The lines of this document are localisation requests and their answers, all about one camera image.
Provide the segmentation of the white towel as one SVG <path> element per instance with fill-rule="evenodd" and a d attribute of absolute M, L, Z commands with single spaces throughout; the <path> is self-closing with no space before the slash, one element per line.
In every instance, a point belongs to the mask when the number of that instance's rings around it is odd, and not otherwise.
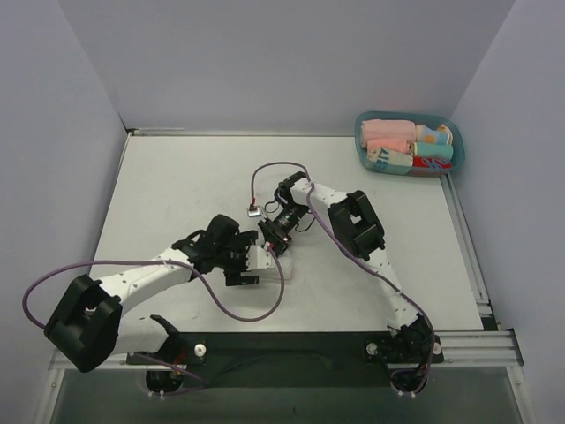
<path fill-rule="evenodd" d="M 288 249 L 278 257 L 279 265 L 281 266 L 283 277 L 285 281 L 290 281 L 293 276 L 293 260 L 292 252 Z M 280 273 L 275 262 L 272 262 L 272 267 L 269 269 L 260 269 L 258 271 L 260 280 L 266 281 L 279 281 Z"/>

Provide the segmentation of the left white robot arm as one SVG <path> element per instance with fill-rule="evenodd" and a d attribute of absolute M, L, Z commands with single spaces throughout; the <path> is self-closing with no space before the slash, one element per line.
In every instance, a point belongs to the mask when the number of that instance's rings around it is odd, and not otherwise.
<path fill-rule="evenodd" d="M 124 316 L 171 287 L 221 269 L 227 285 L 256 284 L 262 270 L 274 266 L 257 231 L 239 230 L 233 219 L 215 216 L 149 261 L 94 280 L 75 278 L 45 326 L 44 334 L 81 372 L 99 367 L 109 356 L 148 353 L 166 364 L 182 349 L 178 330 L 162 313 L 136 322 Z"/>

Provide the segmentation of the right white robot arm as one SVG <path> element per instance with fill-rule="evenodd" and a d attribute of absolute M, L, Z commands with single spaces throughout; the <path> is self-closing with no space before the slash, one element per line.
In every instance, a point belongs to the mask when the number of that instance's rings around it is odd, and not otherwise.
<path fill-rule="evenodd" d="M 423 308 L 404 291 L 388 258 L 385 231 L 366 194 L 337 191 L 314 183 L 300 171 L 284 179 L 275 190 L 282 211 L 263 217 L 259 228 L 265 241 L 278 254 L 291 243 L 290 233 L 307 214 L 313 216 L 339 250 L 376 280 L 389 339 L 376 352 L 391 352 L 390 362 L 412 362 L 416 357 L 437 360 L 440 339 Z"/>

